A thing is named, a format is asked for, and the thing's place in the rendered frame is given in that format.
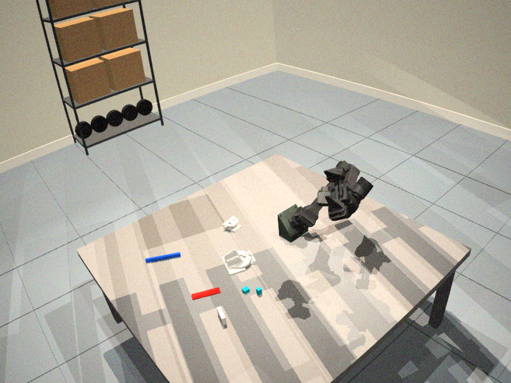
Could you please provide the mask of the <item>blue flat bar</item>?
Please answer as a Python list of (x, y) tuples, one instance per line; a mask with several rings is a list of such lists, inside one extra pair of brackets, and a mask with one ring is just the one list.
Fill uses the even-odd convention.
[(150, 263), (150, 262), (155, 262), (155, 261), (159, 261), (159, 260), (171, 259), (171, 258), (174, 258), (174, 257), (180, 257), (180, 253), (167, 254), (167, 255), (158, 256), (158, 257), (157, 256), (156, 257), (150, 257), (150, 258), (145, 259), (145, 261), (147, 263)]

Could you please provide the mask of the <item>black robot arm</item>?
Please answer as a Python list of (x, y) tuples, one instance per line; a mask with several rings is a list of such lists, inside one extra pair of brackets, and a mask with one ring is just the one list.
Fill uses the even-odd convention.
[[(352, 192), (354, 198), (353, 204), (348, 208), (348, 216), (346, 219), (357, 211), (361, 200), (372, 190), (373, 185), (368, 182), (365, 178), (361, 177), (357, 181), (357, 177), (360, 171), (353, 164), (344, 161), (339, 161), (336, 167), (342, 166), (345, 169), (345, 179), (341, 180), (342, 187), (347, 187), (348, 192)], [(357, 182), (356, 182), (357, 181)], [(290, 224), (297, 230), (300, 226), (305, 225), (307, 228), (313, 227), (318, 219), (319, 211), (322, 207), (329, 207), (325, 196), (331, 196), (331, 191), (335, 189), (335, 182), (329, 182), (327, 186), (321, 187), (317, 193), (317, 197), (312, 204), (300, 206), (296, 213), (288, 218)]]

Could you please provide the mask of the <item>red flat bar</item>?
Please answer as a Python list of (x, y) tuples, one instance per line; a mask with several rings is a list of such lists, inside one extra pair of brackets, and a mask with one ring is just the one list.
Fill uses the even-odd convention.
[(203, 297), (208, 297), (210, 295), (214, 295), (214, 294), (217, 294), (217, 293), (220, 293), (219, 287), (218, 288), (214, 288), (212, 290), (211, 289), (205, 290), (205, 291), (200, 292), (200, 293), (193, 293), (191, 296), (192, 296), (192, 300), (196, 300), (196, 299), (203, 298)]

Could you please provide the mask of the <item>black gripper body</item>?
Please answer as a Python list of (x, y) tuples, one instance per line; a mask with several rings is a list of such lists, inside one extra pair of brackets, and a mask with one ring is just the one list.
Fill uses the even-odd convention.
[(348, 191), (347, 187), (342, 187), (341, 180), (344, 180), (345, 177), (345, 169), (342, 166), (331, 168), (329, 170), (336, 170), (337, 168), (342, 169), (342, 176), (332, 178), (328, 180), (329, 182), (335, 182), (335, 189), (331, 191), (331, 197), (338, 201), (342, 201), (344, 203), (345, 210), (341, 213), (336, 213), (333, 215), (329, 215), (329, 219), (332, 221), (338, 221), (341, 219), (346, 219), (348, 216), (348, 208), (353, 204), (354, 198), (352, 196), (352, 192)]

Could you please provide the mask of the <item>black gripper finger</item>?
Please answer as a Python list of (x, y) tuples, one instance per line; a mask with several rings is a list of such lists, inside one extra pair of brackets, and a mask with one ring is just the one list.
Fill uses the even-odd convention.
[(344, 203), (342, 201), (338, 201), (336, 199), (334, 199), (333, 197), (331, 196), (325, 196), (326, 198), (326, 201), (329, 205), (328, 207), (328, 214), (329, 215), (333, 215), (333, 214), (336, 214), (336, 213), (341, 213), (345, 210), (344, 208)]
[(326, 174), (326, 180), (342, 176), (342, 169), (337, 168), (336, 170), (324, 170)]

